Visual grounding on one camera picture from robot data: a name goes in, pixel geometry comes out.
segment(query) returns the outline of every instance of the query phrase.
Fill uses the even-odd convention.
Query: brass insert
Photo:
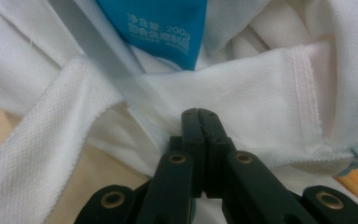
[[[240,163],[251,163],[252,157],[246,154],[237,154],[237,161]]]
[[[101,205],[104,208],[116,208],[121,206],[124,203],[126,196],[120,191],[111,191],[105,193],[105,195],[101,198]]]
[[[318,192],[316,194],[316,199],[324,206],[334,210],[342,209],[344,207],[344,202],[342,202],[337,196],[325,191]]]
[[[183,163],[185,161],[186,161],[186,157],[181,154],[175,154],[175,155],[170,156],[170,162],[172,162],[172,163],[179,164],[179,163]]]

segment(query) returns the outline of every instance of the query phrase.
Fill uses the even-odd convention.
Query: white cloth
[[[237,148],[276,168],[289,189],[322,177],[350,195],[329,176],[351,163],[358,141],[358,2],[245,2],[209,2],[190,72],[124,44],[94,2],[77,0],[134,68],[115,77],[79,57],[82,46],[48,2],[0,0],[0,106],[24,116],[0,147],[0,223],[44,221],[87,136],[152,175],[191,107],[216,112]],[[305,171],[283,168],[290,164]],[[221,223],[216,206],[200,202],[196,220]]]

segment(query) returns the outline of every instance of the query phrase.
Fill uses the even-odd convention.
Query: fabric fold
[[[350,149],[358,139],[358,3],[329,1],[337,45],[337,113],[329,144]]]
[[[201,107],[221,117],[238,149],[254,152],[270,167],[344,158],[347,163],[350,156],[325,147],[322,136],[310,56],[325,54],[325,44],[271,50],[195,73],[148,74],[115,83],[133,108],[167,134],[180,134],[180,114]]]
[[[264,8],[269,0],[209,0],[204,43],[211,54],[221,50]]]
[[[83,53],[48,1],[0,0],[0,15],[60,66]]]
[[[47,218],[93,121],[113,105],[123,106],[110,83],[87,58],[71,60],[0,146],[0,223]]]
[[[24,116],[60,67],[0,16],[0,107]]]

